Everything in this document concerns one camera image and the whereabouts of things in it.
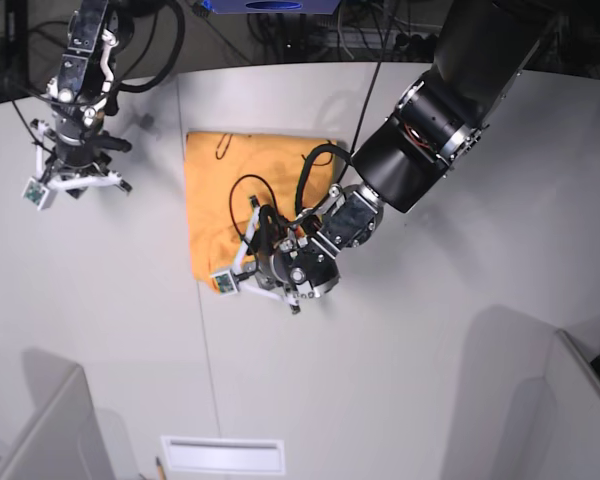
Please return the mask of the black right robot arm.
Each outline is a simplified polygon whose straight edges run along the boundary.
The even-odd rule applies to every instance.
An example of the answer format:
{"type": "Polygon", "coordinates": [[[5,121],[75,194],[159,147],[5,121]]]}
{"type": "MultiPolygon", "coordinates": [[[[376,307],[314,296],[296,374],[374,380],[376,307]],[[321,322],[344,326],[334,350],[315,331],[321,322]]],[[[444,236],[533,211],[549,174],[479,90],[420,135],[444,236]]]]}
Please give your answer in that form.
{"type": "Polygon", "coordinates": [[[133,19],[118,1],[83,1],[74,12],[58,73],[47,85],[55,146],[43,175],[46,186],[75,199],[89,188],[131,191],[121,174],[109,168],[108,153],[127,153],[132,145],[110,135],[104,120],[117,114],[115,56],[133,33],[133,19]]]}

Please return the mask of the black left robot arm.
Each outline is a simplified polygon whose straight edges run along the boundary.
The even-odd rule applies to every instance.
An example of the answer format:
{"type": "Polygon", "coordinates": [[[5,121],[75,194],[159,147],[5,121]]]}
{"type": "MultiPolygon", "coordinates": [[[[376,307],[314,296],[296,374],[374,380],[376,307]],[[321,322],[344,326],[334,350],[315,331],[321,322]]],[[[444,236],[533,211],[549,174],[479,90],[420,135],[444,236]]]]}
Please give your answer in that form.
{"type": "Polygon", "coordinates": [[[373,235],[383,209],[406,213],[480,139],[485,121],[563,10],[561,1],[455,1],[440,32],[431,67],[403,93],[384,123],[354,152],[324,143],[305,157],[286,222],[260,210],[250,251],[264,291],[280,289],[292,307],[319,298],[339,281],[336,258],[373,235]],[[343,160],[357,185],[333,183],[325,200],[303,204],[315,161],[343,160]]]}

